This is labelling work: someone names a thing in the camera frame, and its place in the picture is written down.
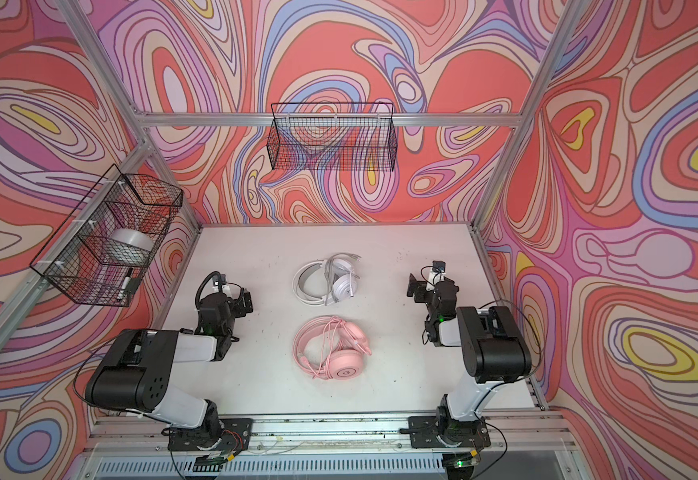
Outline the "white headphones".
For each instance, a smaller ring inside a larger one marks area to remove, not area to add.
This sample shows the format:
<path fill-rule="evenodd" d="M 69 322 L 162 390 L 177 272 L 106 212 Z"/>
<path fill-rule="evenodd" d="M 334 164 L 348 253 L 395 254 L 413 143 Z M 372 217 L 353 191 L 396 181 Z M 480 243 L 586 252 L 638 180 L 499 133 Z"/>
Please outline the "white headphones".
<path fill-rule="evenodd" d="M 360 255 L 339 252 L 303 264 L 293 277 L 293 294 L 312 307 L 330 306 L 354 298 L 359 288 L 357 263 L 360 259 Z"/>

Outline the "pink cat-ear headphones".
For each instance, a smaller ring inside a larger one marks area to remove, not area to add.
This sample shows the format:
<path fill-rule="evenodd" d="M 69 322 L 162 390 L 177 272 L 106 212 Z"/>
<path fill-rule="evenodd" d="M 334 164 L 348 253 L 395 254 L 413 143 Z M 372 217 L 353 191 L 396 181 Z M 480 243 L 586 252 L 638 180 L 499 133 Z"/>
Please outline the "pink cat-ear headphones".
<path fill-rule="evenodd" d="M 320 340 L 320 359 L 311 361 L 307 347 Z M 292 357 L 298 368 L 312 379 L 349 380 L 360 375 L 365 358 L 372 356 L 370 342 L 354 322 L 338 316 L 320 316 L 307 321 L 297 332 Z"/>

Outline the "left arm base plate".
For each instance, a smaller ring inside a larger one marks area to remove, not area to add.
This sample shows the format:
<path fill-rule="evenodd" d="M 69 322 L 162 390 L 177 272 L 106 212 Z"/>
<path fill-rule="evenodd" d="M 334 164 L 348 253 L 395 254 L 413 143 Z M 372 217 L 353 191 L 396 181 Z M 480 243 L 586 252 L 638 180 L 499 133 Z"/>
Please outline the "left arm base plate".
<path fill-rule="evenodd" d="M 254 421 L 252 418 L 226 418 L 197 428 L 166 427 L 170 452 L 239 453 L 248 449 Z"/>

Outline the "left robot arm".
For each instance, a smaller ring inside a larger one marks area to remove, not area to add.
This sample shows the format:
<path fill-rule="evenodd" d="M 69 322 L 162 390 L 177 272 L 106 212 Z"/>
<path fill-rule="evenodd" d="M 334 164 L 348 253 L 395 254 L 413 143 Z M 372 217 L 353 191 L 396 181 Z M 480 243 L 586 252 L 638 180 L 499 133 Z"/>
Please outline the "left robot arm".
<path fill-rule="evenodd" d="M 127 329 L 88 380 L 84 402 L 92 407 L 147 417 L 164 425 L 174 452 L 220 452 L 231 458 L 249 446 L 249 419 L 225 422 L 218 406 L 171 383 L 176 364 L 224 360 L 239 341 L 235 322 L 254 311 L 249 290 L 218 271 L 208 274 L 194 296 L 193 329 Z"/>

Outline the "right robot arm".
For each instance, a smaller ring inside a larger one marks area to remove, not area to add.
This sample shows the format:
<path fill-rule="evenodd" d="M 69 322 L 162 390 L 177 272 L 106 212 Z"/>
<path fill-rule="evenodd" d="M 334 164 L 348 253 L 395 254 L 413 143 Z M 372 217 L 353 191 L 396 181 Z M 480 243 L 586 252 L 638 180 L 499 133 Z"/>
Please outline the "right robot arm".
<path fill-rule="evenodd" d="M 442 274 L 409 276 L 406 295 L 426 306 L 422 342 L 461 352 L 464 374 L 432 416 L 411 416 L 400 433 L 414 449 L 490 445 L 483 412 L 498 390 L 530 376 L 532 355 L 511 310 L 487 304 L 459 306 L 459 287 Z"/>

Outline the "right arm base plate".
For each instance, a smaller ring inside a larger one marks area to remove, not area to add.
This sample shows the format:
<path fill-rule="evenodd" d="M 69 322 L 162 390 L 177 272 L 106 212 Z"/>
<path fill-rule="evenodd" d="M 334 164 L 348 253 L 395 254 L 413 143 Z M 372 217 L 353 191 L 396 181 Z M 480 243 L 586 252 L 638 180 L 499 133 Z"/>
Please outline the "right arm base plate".
<path fill-rule="evenodd" d="M 436 416 L 411 416 L 399 430 L 407 435 L 414 449 L 471 448 L 480 451 L 491 446 L 483 419 L 461 422 Z"/>

